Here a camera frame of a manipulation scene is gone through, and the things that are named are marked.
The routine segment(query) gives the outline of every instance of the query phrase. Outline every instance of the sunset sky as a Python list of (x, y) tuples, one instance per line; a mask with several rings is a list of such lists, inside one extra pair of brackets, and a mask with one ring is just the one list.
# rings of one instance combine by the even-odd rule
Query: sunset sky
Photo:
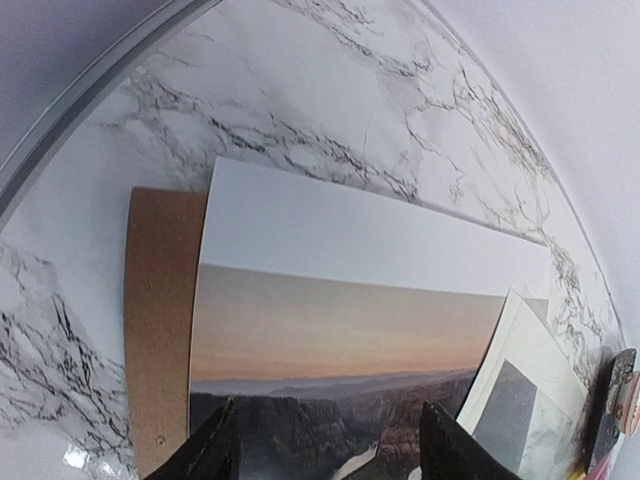
[(276, 380), (478, 366), (503, 302), (201, 265), (192, 378)]

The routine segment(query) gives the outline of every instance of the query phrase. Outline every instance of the marble surface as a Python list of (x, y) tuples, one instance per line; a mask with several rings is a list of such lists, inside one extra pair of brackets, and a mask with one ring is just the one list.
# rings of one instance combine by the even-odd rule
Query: marble surface
[(205, 191), (219, 154), (544, 243), (549, 328), (585, 386), (602, 347), (623, 344), (549, 160), (428, 6), (227, 0), (123, 80), (0, 235), (0, 464), (13, 478), (135, 478), (122, 332), (130, 188)]

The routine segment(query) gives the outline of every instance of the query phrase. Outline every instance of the brown cardboard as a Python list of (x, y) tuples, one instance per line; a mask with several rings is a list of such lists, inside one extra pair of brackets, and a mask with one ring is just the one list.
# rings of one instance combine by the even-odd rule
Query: brown cardboard
[(134, 188), (124, 282), (126, 376), (141, 478), (187, 438), (191, 323), (206, 194)]

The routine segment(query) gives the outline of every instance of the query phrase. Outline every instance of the marble table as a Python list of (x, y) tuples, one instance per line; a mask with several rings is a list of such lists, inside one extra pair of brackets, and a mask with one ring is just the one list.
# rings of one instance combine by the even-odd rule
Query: marble table
[(206, 191), (216, 155), (546, 244), (549, 328), (589, 388), (618, 320), (571, 205), (514, 107), (420, 0), (228, 0), (84, 120), (0, 235), (0, 465), (135, 478), (122, 279), (130, 189)]

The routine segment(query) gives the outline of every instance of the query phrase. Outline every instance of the river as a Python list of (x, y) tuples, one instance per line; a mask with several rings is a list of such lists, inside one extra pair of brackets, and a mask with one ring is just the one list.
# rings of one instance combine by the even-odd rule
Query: river
[(373, 445), (369, 450), (360, 455), (356, 455), (355, 457), (351, 457), (347, 460), (344, 465), (342, 465), (338, 470), (335, 471), (331, 480), (342, 480), (344, 477), (349, 475), (350, 473), (355, 472), (360, 467), (369, 463), (376, 456), (376, 450), (378, 449), (378, 445)]

